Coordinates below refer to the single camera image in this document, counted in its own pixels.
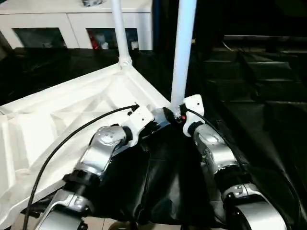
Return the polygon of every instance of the black table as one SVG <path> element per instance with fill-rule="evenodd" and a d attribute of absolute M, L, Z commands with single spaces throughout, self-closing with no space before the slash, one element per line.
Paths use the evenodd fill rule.
<path fill-rule="evenodd" d="M 114 64 L 117 56 L 111 50 L 15 49 L 0 62 L 0 104 Z M 173 54 L 131 57 L 136 70 L 170 99 Z M 307 208 L 306 61 L 302 54 L 236 52 L 203 60 L 192 52 L 186 91 L 202 95 L 205 116 L 293 229 L 307 229 L 306 216 L 298 215 L 298 202 Z M 168 126 L 113 160 L 96 216 L 219 226 L 197 151 L 176 129 Z"/>

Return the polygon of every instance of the cabinet door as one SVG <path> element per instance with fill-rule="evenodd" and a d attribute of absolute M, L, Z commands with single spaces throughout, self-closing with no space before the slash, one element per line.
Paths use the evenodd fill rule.
<path fill-rule="evenodd" d="M 0 31 L 16 47 L 79 48 L 65 13 L 3 14 Z"/>
<path fill-rule="evenodd" d="M 153 49 L 150 13 L 123 13 L 128 47 Z M 80 48 L 117 48 L 112 13 L 69 13 L 72 29 Z"/>

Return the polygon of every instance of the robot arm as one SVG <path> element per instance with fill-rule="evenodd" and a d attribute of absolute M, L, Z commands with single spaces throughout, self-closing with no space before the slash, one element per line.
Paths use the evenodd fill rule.
<path fill-rule="evenodd" d="M 184 100 L 188 109 L 203 115 L 202 100 L 194 95 Z M 187 112 L 183 132 L 192 136 L 222 195 L 226 221 L 236 230 L 287 230 L 275 207 L 242 172 L 225 140 L 210 125 Z"/>
<path fill-rule="evenodd" d="M 64 187 L 56 192 L 35 230 L 85 230 L 82 217 L 94 212 L 92 199 L 104 178 L 111 158 L 136 145 L 139 133 L 153 121 L 146 107 L 138 108 L 123 125 L 98 129 Z"/>

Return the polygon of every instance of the white pipe joint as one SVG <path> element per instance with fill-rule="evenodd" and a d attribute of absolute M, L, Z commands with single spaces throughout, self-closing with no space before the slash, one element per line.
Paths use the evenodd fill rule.
<path fill-rule="evenodd" d="M 179 116 L 186 91 L 197 0 L 180 0 L 172 83 L 171 110 Z"/>
<path fill-rule="evenodd" d="M 122 68 L 132 65 L 128 52 L 127 37 L 121 13 L 120 0 L 112 0 L 112 15 L 115 23 L 116 40 L 119 51 L 119 64 Z"/>

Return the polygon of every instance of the red object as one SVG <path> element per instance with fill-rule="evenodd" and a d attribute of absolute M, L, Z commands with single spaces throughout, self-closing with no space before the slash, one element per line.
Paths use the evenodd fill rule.
<path fill-rule="evenodd" d="M 100 46 L 99 46 L 99 44 L 96 42 L 96 40 L 95 40 L 94 36 L 92 35 L 92 33 L 91 33 L 91 32 L 88 32 L 88 35 L 89 35 L 89 37 L 90 37 L 90 40 L 91 40 L 93 49 L 100 49 Z"/>

